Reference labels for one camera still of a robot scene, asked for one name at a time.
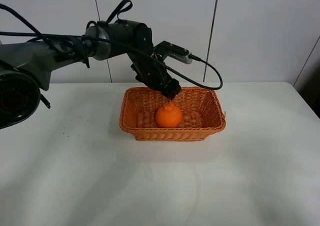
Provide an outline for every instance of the table surface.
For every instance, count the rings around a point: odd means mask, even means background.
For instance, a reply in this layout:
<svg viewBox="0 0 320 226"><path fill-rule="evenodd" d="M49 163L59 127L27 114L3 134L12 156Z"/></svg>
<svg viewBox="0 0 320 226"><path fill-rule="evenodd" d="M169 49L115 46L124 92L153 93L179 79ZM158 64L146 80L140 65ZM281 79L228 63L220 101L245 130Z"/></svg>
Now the table surface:
<svg viewBox="0 0 320 226"><path fill-rule="evenodd" d="M225 83L202 142L122 132L140 85L51 84L50 110L1 130L0 225L320 224L320 120L290 84Z"/></svg>

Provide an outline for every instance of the orange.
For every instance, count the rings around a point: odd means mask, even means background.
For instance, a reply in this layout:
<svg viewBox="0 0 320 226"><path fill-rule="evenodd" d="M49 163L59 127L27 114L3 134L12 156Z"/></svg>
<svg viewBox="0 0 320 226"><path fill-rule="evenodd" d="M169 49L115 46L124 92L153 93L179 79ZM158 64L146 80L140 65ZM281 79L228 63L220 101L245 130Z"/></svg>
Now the orange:
<svg viewBox="0 0 320 226"><path fill-rule="evenodd" d="M172 102L168 102L157 110L155 122L159 127L178 127L182 120L182 112Z"/></svg>

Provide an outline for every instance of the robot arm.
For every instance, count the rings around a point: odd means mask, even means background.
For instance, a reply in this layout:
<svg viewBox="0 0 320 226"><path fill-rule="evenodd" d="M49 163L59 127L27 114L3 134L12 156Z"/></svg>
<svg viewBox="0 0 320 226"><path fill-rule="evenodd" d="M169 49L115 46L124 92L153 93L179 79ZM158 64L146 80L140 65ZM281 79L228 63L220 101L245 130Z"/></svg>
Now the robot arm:
<svg viewBox="0 0 320 226"><path fill-rule="evenodd" d="M128 2L130 6L122 9ZM29 24L12 9L0 6L0 9L11 10L22 22ZM164 59L169 56L186 64L191 63L192 59L202 60L188 50L168 42L154 47L152 31L144 23L119 19L110 23L115 15L131 7L130 0L123 0L106 22L89 22L83 36L41 34L33 28L37 33L32 36L36 38L25 43L0 45L0 129L27 119L40 101L50 108L49 101L40 93L40 89L49 89L51 72L79 61L89 68L89 57L101 61L128 54L133 63L131 68L137 73L136 79L172 100L181 87L167 73L167 69L188 78L165 65ZM0 32L0 35L28 36L5 32ZM220 86L217 88L193 83L207 89L219 89L222 87L222 79L218 76Z"/></svg>

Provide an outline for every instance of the cable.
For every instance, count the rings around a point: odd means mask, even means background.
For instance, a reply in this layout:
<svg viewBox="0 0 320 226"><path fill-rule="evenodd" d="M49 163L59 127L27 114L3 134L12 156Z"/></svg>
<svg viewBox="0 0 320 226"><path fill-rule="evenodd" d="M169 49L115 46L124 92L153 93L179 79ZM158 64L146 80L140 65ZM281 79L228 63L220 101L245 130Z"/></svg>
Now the cable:
<svg viewBox="0 0 320 226"><path fill-rule="evenodd" d="M30 41L38 41L38 40L43 40L48 46L50 49L54 50L55 52L57 52L58 54L63 54L65 57L68 58L68 56L59 51L55 46L53 46L51 44L51 42L49 41L49 39L51 40L57 40L57 41L61 41L63 43L66 43L66 40L71 40L72 37L74 38L83 38L83 39L88 39L88 40L92 40L92 41L99 41L99 42L107 42L107 43L111 43L111 44L115 44L115 45L119 45L123 48L126 48L128 51L134 53L134 54L137 54L137 55L140 55L142 57L145 57L149 60L152 60L154 61L155 63L157 63L158 65L166 68L167 70L173 72L174 74L176 74L177 76L185 79L186 81L198 86L198 87L201 87L201 88L204 88L204 89L208 89L208 90L218 90L220 89L222 86L223 86L223 80L222 80L222 77L220 75L220 73L217 71L216 68L214 68L211 64L209 64L208 62L202 60L201 58L199 57L196 57L194 55L190 55L189 57L191 59L194 59L196 61L199 61L199 62L202 62L204 64L206 64L207 66L209 66L210 68L212 68L217 76L219 77L219 80L220 80L220 85L218 87L208 87L208 86L205 86L205 85L202 85L188 77L186 77L185 75L181 74L180 72L172 69L171 67L167 66L165 63L161 62L161 61L158 61L156 58L153 58L151 57L150 55L134 48L134 47L131 47L131 46L128 46L126 44L123 44L123 43L120 43L120 42L117 42L117 41L112 41L112 40L108 40L108 39L102 39L102 38L98 38L99 36L99 31L98 31L98 28L96 29L96 38L93 38L93 37L89 37L89 36L66 36L66 35L54 35L54 34L42 34L41 32L39 32L33 25L31 25L24 17L22 17L21 15L19 15L16 11L14 11L13 9L11 9L10 7L7 7L3 4L0 4L0 9L3 9L9 13L11 13L12 15L14 15L16 18L18 18L21 22L23 22L28 28L30 28L32 31L34 31L34 34L33 33L15 33L15 32L0 32L0 35L3 35L3 36L18 36L18 37L36 37L36 38L33 38L31 39ZM95 27L98 27L97 26L97 23L94 22L94 21L90 21L88 24L87 24L87 28L90 26L90 24L94 24Z"/></svg>
<svg viewBox="0 0 320 226"><path fill-rule="evenodd" d="M9 33L10 36L19 36L19 37L34 37L36 36L35 34L33 33L14 33L14 32L11 32ZM8 35L7 32L0 32L0 35ZM116 42L116 41L112 41L112 40L108 40L108 39L102 39L102 38L94 38L94 37L89 37L89 36L66 36L66 35L55 35L55 34L44 34L46 37L48 38L52 38L52 39L56 39L56 38L68 38L68 37L78 37L78 38L84 38L84 39L88 39L88 40L92 40L92 41L99 41L99 42L107 42L107 43L111 43L111 44L116 44L116 45L119 45L121 47L124 47L126 49L128 49L128 51L132 52L132 53L135 53L135 54L138 54L140 56L143 56L149 60L152 60L154 62L156 62L158 65L166 68L167 70L171 71L172 73L176 74L177 76L185 79L186 81L198 86L198 87L201 87L201 88L204 88L204 89L208 89L208 90L219 90L222 86L223 86L223 80L222 80L222 77L220 75L220 73L218 72L218 70L216 68L214 68L214 66L212 66L211 64L207 63L206 61L200 59L199 57L196 57L194 55L190 55L189 57L191 59L194 59L195 61L199 61L199 62L202 62L204 64L206 64L207 66L209 66L210 68L212 68L217 76L219 77L219 80L220 80L220 85L218 87L208 87L208 86L205 86L205 85L202 85L188 77L186 77L185 75L181 74L180 72L176 71L175 69L167 66L165 63L162 63L160 61L158 61L157 59L151 57L150 55L134 48L134 47L131 47L131 46L128 46L126 44L123 44L123 43L120 43L120 42Z"/></svg>
<svg viewBox="0 0 320 226"><path fill-rule="evenodd" d="M218 7L218 0L215 0L214 10L213 10L213 18L212 18L212 24L211 24L211 30L210 30L209 45L208 45L208 51L207 51L207 54L206 54L206 62L208 62L208 59L209 59L209 53L210 53L212 35L213 35L213 32L214 32L217 7ZM205 66L205 68L204 68L203 82L205 82L206 73L207 73L207 66Z"/></svg>
<svg viewBox="0 0 320 226"><path fill-rule="evenodd" d="M51 42L41 34L40 31L38 31L33 25L31 25L24 17L22 17L18 12L16 12L15 10L11 9L10 7L7 7L6 5L0 4L0 9L5 10L7 12L9 12L10 14L12 14L14 17L16 17L17 19L19 19L22 23L24 23L30 30L32 30L37 37L41 38L48 46L50 49L54 50L55 52L57 52L58 54L63 54L65 56L64 53L62 53L61 51L59 51L56 47L54 47Z"/></svg>

